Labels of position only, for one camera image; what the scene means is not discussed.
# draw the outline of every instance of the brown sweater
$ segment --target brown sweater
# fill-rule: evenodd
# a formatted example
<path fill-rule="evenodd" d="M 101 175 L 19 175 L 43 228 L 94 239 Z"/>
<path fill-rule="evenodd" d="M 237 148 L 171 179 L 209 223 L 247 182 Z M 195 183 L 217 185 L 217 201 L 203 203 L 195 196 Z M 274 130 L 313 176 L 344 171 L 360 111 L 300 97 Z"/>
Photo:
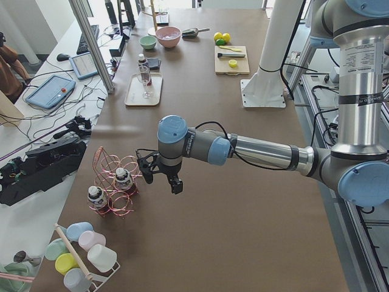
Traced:
<path fill-rule="evenodd" d="M 2 91 L 12 103 L 15 103 L 22 93 L 21 82 L 13 75 L 10 66 L 18 60 L 18 54 L 10 47 L 0 47 L 0 91 Z"/>

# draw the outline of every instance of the brown table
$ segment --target brown table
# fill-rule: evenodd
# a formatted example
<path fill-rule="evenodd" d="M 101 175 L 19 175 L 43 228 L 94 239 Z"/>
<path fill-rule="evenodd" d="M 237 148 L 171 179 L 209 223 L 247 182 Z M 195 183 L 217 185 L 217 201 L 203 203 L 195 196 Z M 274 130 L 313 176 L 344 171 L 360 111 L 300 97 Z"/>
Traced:
<path fill-rule="evenodd" d="M 171 194 L 165 175 L 157 175 L 152 185 L 137 180 L 136 211 L 124 219 L 102 219 L 88 209 L 96 149 L 124 157 L 156 148 L 158 121 L 169 114 L 190 126 L 217 120 L 231 133 L 305 146 L 293 102 L 285 109 L 245 109 L 242 76 L 214 73 L 216 31 L 246 46 L 251 75 L 257 70 L 268 25 L 264 11 L 171 9 L 170 24 L 211 31 L 174 49 L 158 44 L 145 52 L 162 59 L 161 101 L 128 108 L 125 92 L 142 52 L 138 39 L 152 26 L 149 16 L 140 17 L 59 220 L 63 226 L 91 222 L 118 253 L 122 267 L 101 291 L 348 291 L 317 183 L 299 173 L 235 159 L 223 167 L 184 159 L 181 194 Z M 54 263 L 44 260 L 32 291 L 67 291 L 62 281 Z"/>

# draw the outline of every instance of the clear plastic bottle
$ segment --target clear plastic bottle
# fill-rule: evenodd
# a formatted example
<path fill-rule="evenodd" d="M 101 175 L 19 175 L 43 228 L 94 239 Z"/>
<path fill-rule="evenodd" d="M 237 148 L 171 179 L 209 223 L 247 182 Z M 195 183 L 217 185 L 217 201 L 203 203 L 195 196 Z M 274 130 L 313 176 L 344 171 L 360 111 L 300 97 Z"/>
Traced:
<path fill-rule="evenodd" d="M 148 61 L 147 61 L 146 57 L 144 56 L 144 54 L 138 55 L 138 66 L 146 66 L 146 67 L 150 68 Z M 151 75 L 150 75 L 150 82 L 147 83 L 147 86 L 150 86 L 152 83 L 153 83 L 153 81 L 151 80 Z"/>
<path fill-rule="evenodd" d="M 127 169 L 118 167 L 115 172 L 115 186 L 116 189 L 122 190 L 128 195 L 132 195 L 136 192 L 136 185 L 130 172 Z"/>
<path fill-rule="evenodd" d="M 108 196 L 101 187 L 91 186 L 88 188 L 88 201 L 98 213 L 109 212 Z"/>

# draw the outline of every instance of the person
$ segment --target person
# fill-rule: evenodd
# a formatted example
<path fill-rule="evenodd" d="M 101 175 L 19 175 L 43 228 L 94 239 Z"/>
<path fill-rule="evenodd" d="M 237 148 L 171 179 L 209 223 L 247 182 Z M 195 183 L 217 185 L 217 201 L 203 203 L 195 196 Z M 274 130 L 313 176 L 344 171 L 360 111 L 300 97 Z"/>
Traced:
<path fill-rule="evenodd" d="M 4 44 L 4 34 L 0 32 L 0 91 L 2 91 L 8 99 L 15 103 L 25 85 L 22 84 L 12 73 L 11 68 L 23 78 L 26 82 L 30 78 L 26 69 L 18 60 L 18 53 Z"/>

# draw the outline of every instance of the white tray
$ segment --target white tray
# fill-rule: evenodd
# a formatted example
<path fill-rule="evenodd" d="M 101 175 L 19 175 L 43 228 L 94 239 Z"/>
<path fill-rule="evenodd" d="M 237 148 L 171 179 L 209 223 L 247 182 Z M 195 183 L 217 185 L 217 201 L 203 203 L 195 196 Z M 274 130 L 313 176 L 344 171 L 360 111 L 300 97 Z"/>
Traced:
<path fill-rule="evenodd" d="M 143 97 L 145 91 L 141 82 L 138 81 L 137 74 L 131 76 L 128 86 L 127 95 L 124 99 L 125 105 L 128 106 L 154 106 L 159 103 L 162 89 L 162 75 L 160 73 L 151 73 L 153 84 L 148 87 L 154 94 L 149 99 Z"/>

